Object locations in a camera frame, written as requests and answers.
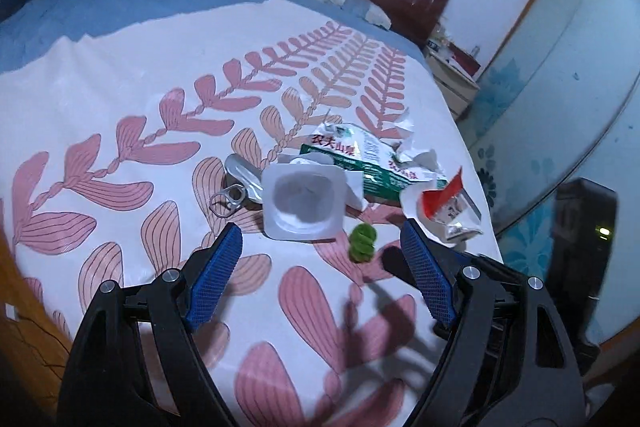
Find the red white snack wrapper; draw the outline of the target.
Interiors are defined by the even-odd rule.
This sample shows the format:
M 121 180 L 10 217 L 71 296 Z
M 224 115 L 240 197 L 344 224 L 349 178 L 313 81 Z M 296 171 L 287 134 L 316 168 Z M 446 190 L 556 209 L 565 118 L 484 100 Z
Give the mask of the red white snack wrapper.
M 465 190 L 462 169 L 443 187 L 416 182 L 399 194 L 402 212 L 440 243 L 454 245 L 482 235 L 482 214 Z

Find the green white plastic label wrapper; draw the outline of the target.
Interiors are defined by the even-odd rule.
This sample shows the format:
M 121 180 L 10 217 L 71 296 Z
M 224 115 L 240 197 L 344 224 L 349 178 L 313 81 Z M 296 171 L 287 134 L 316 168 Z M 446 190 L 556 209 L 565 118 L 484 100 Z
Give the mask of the green white plastic label wrapper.
M 311 152 L 331 156 L 344 170 L 361 172 L 364 195 L 387 202 L 398 202 L 400 192 L 413 183 L 434 182 L 436 188 L 447 184 L 437 161 L 403 166 L 393 147 L 354 124 L 319 124 L 300 147 L 302 154 Z

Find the white plastic yogurt cup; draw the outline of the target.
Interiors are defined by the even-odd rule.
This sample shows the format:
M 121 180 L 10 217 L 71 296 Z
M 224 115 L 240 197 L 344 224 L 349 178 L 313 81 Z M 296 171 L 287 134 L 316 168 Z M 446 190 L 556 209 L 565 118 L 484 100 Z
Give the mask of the white plastic yogurt cup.
M 264 231 L 275 241 L 334 239 L 343 228 L 346 193 L 340 167 L 270 165 L 262 173 Z

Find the green bottle cap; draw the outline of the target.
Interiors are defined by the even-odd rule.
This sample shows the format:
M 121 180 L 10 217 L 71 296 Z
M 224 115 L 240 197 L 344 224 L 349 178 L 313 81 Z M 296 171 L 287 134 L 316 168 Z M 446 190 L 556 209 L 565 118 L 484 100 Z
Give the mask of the green bottle cap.
M 348 236 L 348 255 L 352 262 L 370 262 L 375 254 L 375 242 L 378 238 L 375 228 L 369 223 L 360 223 Z

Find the white leaf-pattern bed cover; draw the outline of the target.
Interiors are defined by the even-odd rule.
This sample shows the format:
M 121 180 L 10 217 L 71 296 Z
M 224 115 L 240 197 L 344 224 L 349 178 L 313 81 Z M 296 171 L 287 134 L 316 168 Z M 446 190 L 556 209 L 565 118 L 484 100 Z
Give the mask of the white leaf-pattern bed cover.
M 56 331 L 73 337 L 99 285 L 148 283 L 213 243 L 209 199 L 237 153 L 258 168 L 325 119 L 375 134 L 408 109 L 413 146 L 487 205 L 426 69 L 400 49 L 286 0 L 62 37 L 1 72 L 1 218 Z M 196 343 L 244 426 L 399 426 L 442 350 L 419 291 L 349 259 L 369 223 L 399 242 L 400 209 L 349 211 L 335 239 L 276 242 L 259 208 L 233 216 L 242 258 Z

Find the floral sliding wardrobe door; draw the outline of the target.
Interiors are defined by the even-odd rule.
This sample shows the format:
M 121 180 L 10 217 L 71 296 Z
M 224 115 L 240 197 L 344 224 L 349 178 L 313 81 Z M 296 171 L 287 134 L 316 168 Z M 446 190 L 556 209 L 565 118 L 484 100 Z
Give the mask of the floral sliding wardrobe door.
M 613 190 L 608 271 L 588 334 L 639 314 L 639 0 L 535 0 L 480 77 L 459 124 L 504 261 L 547 273 L 553 199 L 566 180 Z

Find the white silver foil wrapper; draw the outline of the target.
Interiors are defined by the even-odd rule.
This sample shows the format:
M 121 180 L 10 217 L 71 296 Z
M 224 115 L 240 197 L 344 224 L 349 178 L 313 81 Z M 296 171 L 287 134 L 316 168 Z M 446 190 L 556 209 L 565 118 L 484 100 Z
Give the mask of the white silver foil wrapper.
M 432 148 L 419 150 L 413 146 L 414 130 L 416 126 L 408 109 L 378 134 L 356 124 L 332 124 L 325 119 L 314 132 L 310 144 L 380 167 L 440 171 L 437 154 Z

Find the beige bedside drawer cabinet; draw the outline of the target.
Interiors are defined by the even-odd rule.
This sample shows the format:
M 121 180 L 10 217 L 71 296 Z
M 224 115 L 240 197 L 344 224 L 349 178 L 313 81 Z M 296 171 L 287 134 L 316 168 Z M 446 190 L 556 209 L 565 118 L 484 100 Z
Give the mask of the beige bedside drawer cabinet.
M 443 58 L 431 48 L 425 49 L 425 61 L 454 120 L 464 117 L 480 92 L 480 86 L 455 61 Z

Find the blue bed sheet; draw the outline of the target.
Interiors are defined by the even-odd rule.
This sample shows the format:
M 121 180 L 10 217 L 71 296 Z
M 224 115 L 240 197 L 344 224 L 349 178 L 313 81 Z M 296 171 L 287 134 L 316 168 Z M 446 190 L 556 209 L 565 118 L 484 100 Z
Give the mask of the blue bed sheet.
M 1 72 L 25 67 L 46 54 L 62 37 L 78 41 L 127 26 L 182 13 L 266 0 L 29 0 L 1 22 Z M 363 34 L 400 49 L 420 63 L 422 50 L 395 31 L 385 31 L 335 5 L 317 0 L 288 0 L 316 11 Z

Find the white blue pillow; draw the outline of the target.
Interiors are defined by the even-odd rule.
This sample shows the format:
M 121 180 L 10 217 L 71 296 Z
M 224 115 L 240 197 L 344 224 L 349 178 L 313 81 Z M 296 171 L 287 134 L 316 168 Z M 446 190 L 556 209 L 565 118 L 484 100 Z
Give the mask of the white blue pillow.
M 377 4 L 370 0 L 318 0 L 320 2 L 329 3 L 341 8 L 343 11 L 349 12 L 356 17 L 362 18 L 369 24 L 378 26 L 385 30 L 392 29 L 392 21 L 386 12 Z

